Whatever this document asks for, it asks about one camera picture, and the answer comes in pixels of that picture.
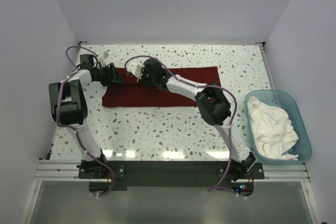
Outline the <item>dark red t-shirt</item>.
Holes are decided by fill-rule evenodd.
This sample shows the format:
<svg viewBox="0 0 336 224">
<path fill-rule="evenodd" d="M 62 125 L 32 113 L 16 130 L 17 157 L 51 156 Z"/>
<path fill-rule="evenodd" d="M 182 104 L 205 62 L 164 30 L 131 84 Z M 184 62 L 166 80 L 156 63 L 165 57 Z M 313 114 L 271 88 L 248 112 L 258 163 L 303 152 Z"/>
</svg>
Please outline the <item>dark red t-shirt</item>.
<svg viewBox="0 0 336 224">
<path fill-rule="evenodd" d="M 172 107 L 196 106 L 196 102 L 182 95 L 159 90 L 155 86 L 138 83 L 137 78 L 128 76 L 125 69 L 117 68 L 124 83 L 108 86 L 102 97 L 102 106 L 116 107 Z M 216 66 L 204 68 L 175 68 L 174 74 L 199 83 L 216 83 L 220 78 Z"/>
</svg>

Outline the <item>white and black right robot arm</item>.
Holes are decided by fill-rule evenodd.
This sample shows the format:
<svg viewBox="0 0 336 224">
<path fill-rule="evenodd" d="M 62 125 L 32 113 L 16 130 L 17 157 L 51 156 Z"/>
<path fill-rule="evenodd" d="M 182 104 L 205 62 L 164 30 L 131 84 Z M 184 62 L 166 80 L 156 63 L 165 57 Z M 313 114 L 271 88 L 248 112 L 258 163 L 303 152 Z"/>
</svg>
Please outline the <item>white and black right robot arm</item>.
<svg viewBox="0 0 336 224">
<path fill-rule="evenodd" d="M 224 95 L 223 88 L 215 83 L 198 83 L 173 74 L 155 59 L 148 59 L 141 66 L 140 82 L 156 86 L 159 90 L 175 93 L 196 102 L 201 118 L 210 126 L 213 126 L 224 140 L 229 149 L 229 160 L 226 174 L 231 175 L 232 180 L 246 178 L 253 171 L 256 161 L 247 145 L 240 137 L 234 137 L 232 133 L 233 118 L 236 115 L 237 106 L 232 112 L 231 104 Z"/>
</svg>

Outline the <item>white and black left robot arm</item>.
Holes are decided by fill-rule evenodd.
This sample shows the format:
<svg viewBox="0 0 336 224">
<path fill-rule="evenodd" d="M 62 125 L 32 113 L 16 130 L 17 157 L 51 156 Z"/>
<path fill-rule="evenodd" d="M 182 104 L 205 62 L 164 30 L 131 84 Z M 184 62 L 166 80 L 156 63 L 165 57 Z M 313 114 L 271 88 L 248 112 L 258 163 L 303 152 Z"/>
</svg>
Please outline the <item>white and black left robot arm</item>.
<svg viewBox="0 0 336 224">
<path fill-rule="evenodd" d="M 111 171 L 101 147 L 89 129 L 89 114 L 84 87 L 98 82 L 104 87 L 124 83 L 113 63 L 103 63 L 102 57 L 80 55 L 80 64 L 60 82 L 48 86 L 50 109 L 53 120 L 60 128 L 67 129 L 81 151 L 81 172 L 91 172 L 97 178 Z"/>
</svg>

